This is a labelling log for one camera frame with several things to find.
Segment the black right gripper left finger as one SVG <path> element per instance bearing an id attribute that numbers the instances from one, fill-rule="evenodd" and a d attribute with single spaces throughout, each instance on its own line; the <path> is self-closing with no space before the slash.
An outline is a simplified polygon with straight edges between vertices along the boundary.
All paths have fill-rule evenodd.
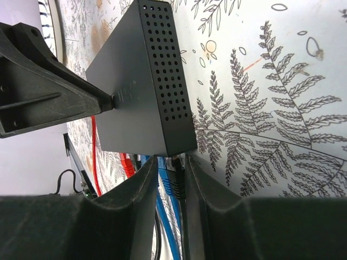
<path id="1" fill-rule="evenodd" d="M 158 162 L 102 196 L 1 198 L 1 259 L 150 259 Z"/>

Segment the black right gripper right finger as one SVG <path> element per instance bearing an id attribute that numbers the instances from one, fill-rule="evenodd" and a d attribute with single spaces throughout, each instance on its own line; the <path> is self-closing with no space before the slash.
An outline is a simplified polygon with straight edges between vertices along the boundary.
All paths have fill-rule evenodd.
<path id="1" fill-rule="evenodd" d="M 346 259 L 343 198 L 241 198 L 185 157 L 190 259 Z"/>

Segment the black network switch box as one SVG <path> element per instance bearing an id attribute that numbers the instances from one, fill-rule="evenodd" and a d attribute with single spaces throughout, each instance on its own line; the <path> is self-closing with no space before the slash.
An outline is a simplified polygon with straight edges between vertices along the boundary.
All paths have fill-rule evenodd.
<path id="1" fill-rule="evenodd" d="M 171 157 L 197 148 L 169 3 L 133 1 L 86 78 L 113 102 L 95 117 L 102 150 Z"/>

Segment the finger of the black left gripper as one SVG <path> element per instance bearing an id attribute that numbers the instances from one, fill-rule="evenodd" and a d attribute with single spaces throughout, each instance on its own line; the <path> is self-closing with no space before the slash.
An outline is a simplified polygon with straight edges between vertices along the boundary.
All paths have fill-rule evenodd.
<path id="1" fill-rule="evenodd" d="M 60 63 L 37 28 L 1 24 L 1 138 L 112 109 L 111 96 Z"/>

